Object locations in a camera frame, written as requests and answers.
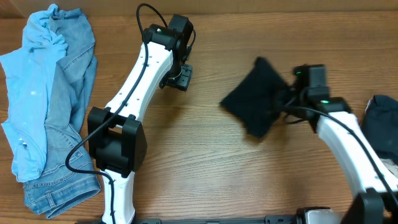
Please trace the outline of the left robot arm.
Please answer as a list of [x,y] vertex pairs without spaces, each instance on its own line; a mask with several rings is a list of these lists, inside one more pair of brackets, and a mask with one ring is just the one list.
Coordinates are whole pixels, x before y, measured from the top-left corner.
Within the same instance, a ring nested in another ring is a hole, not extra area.
[[146,109],[158,88],[187,91],[193,68],[186,64],[195,40],[193,24],[173,15],[167,27],[144,29],[139,57],[118,94],[88,115],[89,154],[104,172],[104,213],[100,223],[133,223],[134,174],[142,165],[147,141]]

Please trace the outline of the black t-shirt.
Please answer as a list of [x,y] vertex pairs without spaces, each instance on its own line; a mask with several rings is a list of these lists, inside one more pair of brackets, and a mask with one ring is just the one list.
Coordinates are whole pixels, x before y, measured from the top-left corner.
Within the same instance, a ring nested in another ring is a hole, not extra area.
[[263,138],[279,118],[278,107],[285,103],[289,87],[264,57],[258,57],[245,79],[220,102],[239,118],[247,133]]

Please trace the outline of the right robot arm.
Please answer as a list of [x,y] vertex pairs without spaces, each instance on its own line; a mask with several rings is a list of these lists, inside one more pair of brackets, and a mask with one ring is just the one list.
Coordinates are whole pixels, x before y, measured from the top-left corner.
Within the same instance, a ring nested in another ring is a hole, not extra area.
[[330,148],[349,183],[353,202],[341,215],[330,208],[306,210],[301,223],[397,223],[397,177],[364,136],[346,100],[330,96],[326,67],[293,69],[292,99],[282,111],[309,122]]

